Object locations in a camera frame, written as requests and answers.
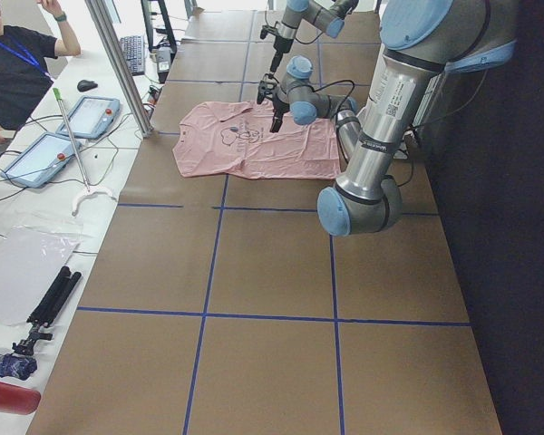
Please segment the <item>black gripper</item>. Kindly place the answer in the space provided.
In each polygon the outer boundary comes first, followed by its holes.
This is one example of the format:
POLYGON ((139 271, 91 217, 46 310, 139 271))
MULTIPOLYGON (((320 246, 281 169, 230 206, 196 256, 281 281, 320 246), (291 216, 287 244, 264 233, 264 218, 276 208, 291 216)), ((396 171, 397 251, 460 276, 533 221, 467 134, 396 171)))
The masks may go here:
POLYGON ((261 79, 257 86, 257 104, 269 100, 273 104, 273 119, 270 127, 271 133, 279 132, 284 115, 290 110, 289 104, 280 96, 280 84, 277 79, 261 79))
POLYGON ((275 36, 273 44, 275 54, 269 67, 270 73, 275 73, 282 61, 282 57, 289 53, 296 38, 296 29, 284 24, 271 26, 264 24, 261 27, 260 38, 265 39, 269 34, 275 36))

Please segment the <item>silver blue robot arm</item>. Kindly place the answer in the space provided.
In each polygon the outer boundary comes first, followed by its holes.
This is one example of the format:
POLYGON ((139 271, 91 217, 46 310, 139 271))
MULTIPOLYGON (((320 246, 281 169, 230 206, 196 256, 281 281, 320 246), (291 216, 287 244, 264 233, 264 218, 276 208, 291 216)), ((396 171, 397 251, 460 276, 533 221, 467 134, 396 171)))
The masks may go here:
POLYGON ((402 198, 388 169, 430 80, 442 73, 477 72, 507 62, 516 44, 519 5, 390 2, 380 22, 381 65, 363 108, 350 97, 315 90, 310 82, 312 63, 289 53, 302 23, 334 38, 354 9, 353 1, 336 1, 327 8, 314 1, 290 1, 278 24, 262 28, 262 34, 275 38, 272 67, 286 69, 282 78, 266 73, 258 86, 258 98, 273 104, 272 131, 280 129, 286 113, 299 125, 330 119, 347 158, 345 171, 317 199, 319 220, 333 236, 374 233, 398 220, 402 198))
POLYGON ((263 24, 260 31, 261 39, 265 39, 269 34, 275 37, 273 44, 275 54, 269 67, 269 74, 277 72, 284 55, 290 52, 303 21, 335 39, 344 28, 346 16, 357 6, 356 0, 334 1, 328 8, 313 0, 288 0, 281 20, 274 25, 263 24))

